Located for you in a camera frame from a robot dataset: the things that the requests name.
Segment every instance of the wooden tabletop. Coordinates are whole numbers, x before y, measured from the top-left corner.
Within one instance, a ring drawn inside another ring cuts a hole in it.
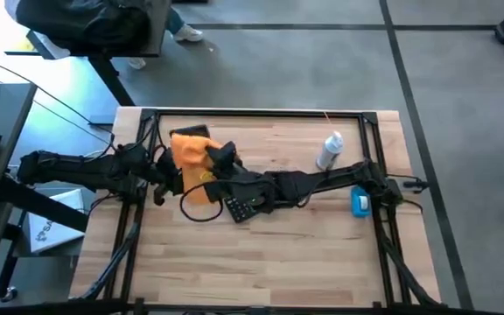
[[[135,140],[140,113],[141,108],[118,109],[118,144]],[[410,175],[398,112],[377,115],[388,172]],[[330,124],[318,118],[169,115],[161,118],[162,138],[169,138],[168,130],[200,123],[216,141],[234,141],[245,167],[257,172],[317,172],[314,161],[334,130],[345,142],[336,166],[362,160],[357,122],[346,119]],[[207,217],[218,205],[186,208],[190,215]],[[86,291],[108,263],[119,210],[120,204],[107,201],[92,212],[71,296]],[[408,204],[397,212],[404,260],[439,300],[422,215]],[[399,300],[396,273],[391,275]],[[122,272],[115,296],[121,281]],[[227,212],[212,222],[194,223],[180,212],[179,196],[169,194],[162,206],[155,206],[151,187],[131,283],[134,298],[167,305],[370,306],[384,301],[372,220],[351,215],[349,189],[344,188],[314,195],[305,208],[276,210],[241,224]]]

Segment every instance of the concrete floor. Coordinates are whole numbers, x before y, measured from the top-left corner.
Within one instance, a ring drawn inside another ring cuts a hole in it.
[[[504,0],[388,0],[388,6],[395,25],[495,25],[504,18]],[[211,0],[177,9],[205,28],[384,21],[379,0]],[[504,46],[491,31],[396,36],[473,303],[504,312]],[[114,113],[116,102],[84,59],[4,57],[4,45],[1,62],[83,114]],[[414,172],[426,177],[386,31],[206,30],[200,45],[167,37],[163,57],[149,59],[143,71],[123,59],[114,63],[145,106],[399,110]],[[53,74],[61,80],[48,80]],[[2,72],[0,79],[15,80]],[[48,97],[38,93],[37,100],[83,124]],[[37,149],[82,154],[102,146],[35,105],[12,163]],[[457,306],[428,193],[422,202],[442,299]],[[11,304],[65,299],[72,272],[69,258],[19,262],[13,284],[21,293]]]

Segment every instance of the spray bottle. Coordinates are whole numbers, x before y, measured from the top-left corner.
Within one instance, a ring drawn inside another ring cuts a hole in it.
[[[316,159],[316,166],[322,171],[331,169],[336,158],[338,158],[338,155],[342,151],[343,138],[338,131],[334,131],[333,134],[325,140],[322,153],[320,153]]]

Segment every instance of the person's leg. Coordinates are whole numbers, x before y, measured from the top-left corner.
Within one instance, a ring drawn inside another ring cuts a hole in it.
[[[179,32],[185,24],[186,23],[184,23],[178,12],[173,8],[168,10],[168,17],[166,18],[166,29],[168,32],[174,35]]]
[[[147,66],[147,63],[143,58],[138,58],[138,57],[131,57],[128,58],[128,64],[130,67],[136,69],[136,70],[141,70],[145,66]]]
[[[182,17],[173,8],[169,9],[166,19],[166,29],[176,41],[188,40],[197,42],[203,39],[203,32],[194,30],[190,25],[184,23]],[[141,70],[147,65],[143,58],[128,58],[128,64],[136,70]]]
[[[166,29],[176,41],[188,40],[197,42],[203,39],[203,32],[194,30],[190,25],[184,23],[182,17],[173,8],[169,9]]]

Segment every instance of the orange cloth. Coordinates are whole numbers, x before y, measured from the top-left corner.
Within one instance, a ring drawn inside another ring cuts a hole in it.
[[[185,192],[201,183],[216,179],[209,171],[213,168],[213,161],[207,154],[207,147],[220,149],[222,145],[204,136],[172,134],[172,158],[176,167],[182,169]],[[210,203],[203,187],[190,192],[187,198],[193,204]]]

